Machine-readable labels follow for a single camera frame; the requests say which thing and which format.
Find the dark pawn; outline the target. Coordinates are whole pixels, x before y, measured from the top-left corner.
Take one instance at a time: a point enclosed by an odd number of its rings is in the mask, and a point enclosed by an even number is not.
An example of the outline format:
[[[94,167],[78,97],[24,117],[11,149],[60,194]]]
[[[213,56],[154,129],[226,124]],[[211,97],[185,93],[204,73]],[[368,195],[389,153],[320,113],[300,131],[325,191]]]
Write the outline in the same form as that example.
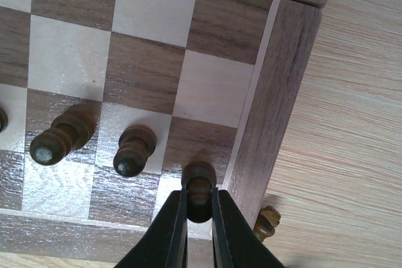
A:
[[[8,126],[8,115],[6,111],[0,107],[0,132],[3,132]]]
[[[51,166],[71,151],[84,147],[95,132],[94,116],[72,107],[56,117],[50,127],[30,144],[30,156],[36,163]]]
[[[126,128],[119,138],[119,148],[113,159],[116,172],[127,178],[140,174],[154,153],[156,143],[156,134],[150,127],[135,124]]]

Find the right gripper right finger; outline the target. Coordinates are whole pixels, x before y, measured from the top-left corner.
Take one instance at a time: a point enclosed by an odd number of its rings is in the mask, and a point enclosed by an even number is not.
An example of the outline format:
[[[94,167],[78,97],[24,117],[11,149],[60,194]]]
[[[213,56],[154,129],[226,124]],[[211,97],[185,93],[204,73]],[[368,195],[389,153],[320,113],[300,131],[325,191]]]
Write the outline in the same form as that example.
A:
[[[212,190],[212,238],[215,267],[283,267],[257,239],[226,190]]]

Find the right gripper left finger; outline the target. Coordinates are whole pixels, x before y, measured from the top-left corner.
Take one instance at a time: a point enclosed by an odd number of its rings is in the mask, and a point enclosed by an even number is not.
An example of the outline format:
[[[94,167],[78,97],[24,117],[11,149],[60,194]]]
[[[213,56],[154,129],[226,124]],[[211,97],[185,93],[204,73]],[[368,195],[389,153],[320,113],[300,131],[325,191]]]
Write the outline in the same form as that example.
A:
[[[116,267],[186,267],[188,265],[187,192],[172,191],[141,240]]]

